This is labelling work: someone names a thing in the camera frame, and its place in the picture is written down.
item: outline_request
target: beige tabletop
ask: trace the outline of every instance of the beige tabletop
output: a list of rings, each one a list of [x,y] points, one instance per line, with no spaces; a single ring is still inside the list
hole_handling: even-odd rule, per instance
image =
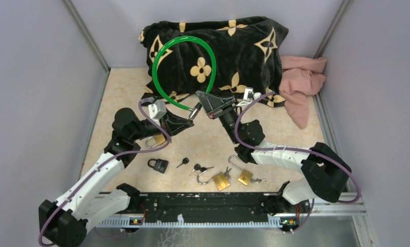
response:
[[[85,174],[98,160],[103,148],[111,139],[114,114],[123,107],[134,110],[140,119],[138,101],[143,95],[144,85],[151,81],[146,68],[118,68],[112,69],[104,97],[97,116],[90,147],[83,166],[82,174]],[[198,102],[196,96],[190,96],[182,103],[194,106]],[[284,107],[270,108],[268,106],[254,105],[243,118],[243,122],[258,119],[263,127],[266,140],[280,145],[294,147],[311,147],[316,142],[323,142],[319,120],[316,115],[314,102],[309,98],[310,116],[308,125],[300,130],[290,119]],[[168,105],[167,108],[176,115],[187,118],[188,112]],[[192,174],[194,164],[199,163],[204,167],[214,166],[201,176],[202,181],[210,179],[220,171],[225,171],[230,166],[227,159],[235,155],[234,145],[219,120],[209,120],[204,112],[200,112],[194,120],[195,126],[184,130],[172,138],[172,143],[165,149],[138,154],[129,166],[116,176],[104,191],[112,191],[117,185],[128,183],[140,191],[145,192],[200,192],[218,191],[214,183],[199,185],[196,176]],[[138,141],[142,149],[145,149],[144,141]],[[183,158],[188,157],[190,162],[179,165]],[[161,174],[147,166],[150,158],[161,158],[169,161],[168,168]],[[297,180],[302,175],[274,165],[244,164],[238,160],[234,163],[253,173],[254,178],[266,179],[266,183],[243,185],[237,181],[241,171],[233,169],[230,172],[230,186],[223,192],[244,191],[277,191],[282,183],[288,180]]]

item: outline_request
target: pink cloth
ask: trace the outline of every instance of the pink cloth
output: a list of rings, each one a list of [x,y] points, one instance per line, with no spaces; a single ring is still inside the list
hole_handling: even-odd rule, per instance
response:
[[[322,75],[326,58],[310,59],[281,56],[282,80],[279,95],[286,99],[284,106],[293,122],[300,128],[308,123],[307,95],[315,95],[322,88],[326,77]]]

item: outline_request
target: black padlock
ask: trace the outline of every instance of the black padlock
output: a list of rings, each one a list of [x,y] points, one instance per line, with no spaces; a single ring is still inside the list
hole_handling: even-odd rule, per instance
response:
[[[150,165],[151,161],[155,161],[155,164],[153,166]],[[160,158],[157,160],[154,158],[151,158],[147,162],[147,166],[150,168],[153,168],[155,171],[159,171],[160,173],[165,173],[167,166],[168,166],[168,161],[162,160]]]

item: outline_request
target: white wall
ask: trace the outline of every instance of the white wall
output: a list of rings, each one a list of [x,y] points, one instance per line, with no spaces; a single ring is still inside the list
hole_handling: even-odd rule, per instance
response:
[[[410,1],[355,1],[322,90],[380,246],[410,246]]]
[[[111,67],[146,66],[138,42],[159,21],[225,21],[263,15],[289,28],[280,54],[313,57],[343,0],[73,0]]]
[[[0,246],[77,179],[105,72],[61,1],[0,1]]]

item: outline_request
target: green cable lock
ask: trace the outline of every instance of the green cable lock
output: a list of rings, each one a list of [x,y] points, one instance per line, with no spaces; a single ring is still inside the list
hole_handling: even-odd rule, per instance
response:
[[[176,101],[174,101],[173,99],[171,99],[163,90],[163,88],[161,88],[160,82],[158,81],[158,62],[160,61],[161,57],[163,56],[163,54],[166,52],[167,49],[169,49],[170,47],[178,44],[178,43],[182,43],[182,42],[193,42],[196,44],[201,45],[203,48],[205,48],[205,50],[207,50],[208,54],[210,55],[211,58],[211,77],[210,77],[210,82],[208,83],[208,87],[207,90],[205,90],[205,92],[209,93],[211,91],[211,88],[213,87],[214,84],[214,79],[216,77],[216,70],[217,70],[217,65],[216,65],[216,57],[214,56],[214,52],[211,49],[211,47],[202,39],[197,38],[197,37],[193,37],[193,36],[181,36],[181,37],[177,37],[174,38],[172,40],[170,40],[169,42],[165,43],[161,49],[158,51],[157,56],[155,57],[155,60],[153,62],[152,65],[152,79],[153,79],[153,83],[155,84],[155,87],[157,88],[158,93],[161,94],[161,96],[163,98],[165,98],[168,102],[170,102],[171,104],[187,110],[187,111],[191,111],[192,109],[187,107],[186,105],[180,104]]]

